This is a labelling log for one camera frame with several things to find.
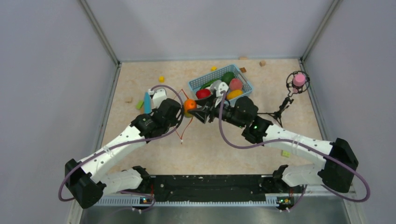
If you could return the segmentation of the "red tomato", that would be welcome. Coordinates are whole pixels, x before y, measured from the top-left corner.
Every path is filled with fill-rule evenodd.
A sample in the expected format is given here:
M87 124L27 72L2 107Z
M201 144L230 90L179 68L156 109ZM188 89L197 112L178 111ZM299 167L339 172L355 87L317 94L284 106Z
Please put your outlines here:
M209 89L201 89L196 92L197 99L202 99L211 96L212 92Z

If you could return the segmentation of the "orange green mango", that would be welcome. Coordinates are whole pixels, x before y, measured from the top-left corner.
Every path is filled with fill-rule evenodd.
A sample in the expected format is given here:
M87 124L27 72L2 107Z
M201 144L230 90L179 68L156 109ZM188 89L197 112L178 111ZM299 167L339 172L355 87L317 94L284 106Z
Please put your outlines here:
M197 104L194 99L189 98L189 99L185 100L185 102L184 102L184 116L186 118L193 117L193 115L191 115L189 113L189 110L193 110L196 108L197 108Z

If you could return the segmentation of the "clear zip top bag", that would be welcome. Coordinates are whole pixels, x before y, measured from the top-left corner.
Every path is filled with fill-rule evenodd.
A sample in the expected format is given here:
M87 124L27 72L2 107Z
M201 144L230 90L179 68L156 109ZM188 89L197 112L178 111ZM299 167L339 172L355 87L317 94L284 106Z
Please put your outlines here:
M184 89L180 89L178 91L179 96L182 99L182 105L184 105L184 102L186 100L189 99L189 96L186 94L186 92L184 91ZM182 122L180 123L179 127L177 128L177 130L175 131L176 135L179 137L180 139L180 144L182 145L184 140L183 140L183 135L186 131L186 129L188 128L188 126L191 124L193 117L191 117L190 115L185 116L184 112L182 112Z

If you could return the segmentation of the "green chili pepper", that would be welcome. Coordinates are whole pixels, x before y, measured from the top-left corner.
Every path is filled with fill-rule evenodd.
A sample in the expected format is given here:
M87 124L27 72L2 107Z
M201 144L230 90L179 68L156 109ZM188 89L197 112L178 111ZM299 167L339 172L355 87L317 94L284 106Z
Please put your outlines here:
M217 78L217 79L213 79L213 80L210 80L210 81L204 83L204 84L200 87L200 89L202 90L202 89L205 89L205 88L207 88L207 87L210 88L210 86L211 86L214 82L216 82L216 81L219 81L219 79L218 79L218 78Z

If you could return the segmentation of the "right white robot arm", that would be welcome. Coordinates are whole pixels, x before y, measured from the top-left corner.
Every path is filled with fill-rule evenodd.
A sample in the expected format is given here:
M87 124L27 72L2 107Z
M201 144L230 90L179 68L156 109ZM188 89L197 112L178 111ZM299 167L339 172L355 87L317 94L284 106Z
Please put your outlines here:
M218 118L220 126L227 122L242 128L250 148L277 148L310 162L302 166L282 165L276 170L273 177L277 191L287 192L297 185L324 185L339 193L350 190L359 162L346 140L316 140L288 131L260 117L258 107L248 96L238 97L234 104L227 103L223 89L195 102L197 107L187 112L202 123Z

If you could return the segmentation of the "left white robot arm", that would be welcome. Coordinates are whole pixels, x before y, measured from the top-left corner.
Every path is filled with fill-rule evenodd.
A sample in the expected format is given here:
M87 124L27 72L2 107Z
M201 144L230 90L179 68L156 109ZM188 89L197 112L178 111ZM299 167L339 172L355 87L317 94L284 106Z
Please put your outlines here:
M134 150L169 136L183 121L184 106L180 95L171 87L158 85L150 90L155 104L149 113L138 115L112 141L93 154L66 162L65 176L58 198L65 202L62 190L66 187L83 209L95 205L104 195L126 189L144 193L149 189L149 174L140 166L112 175L107 172Z

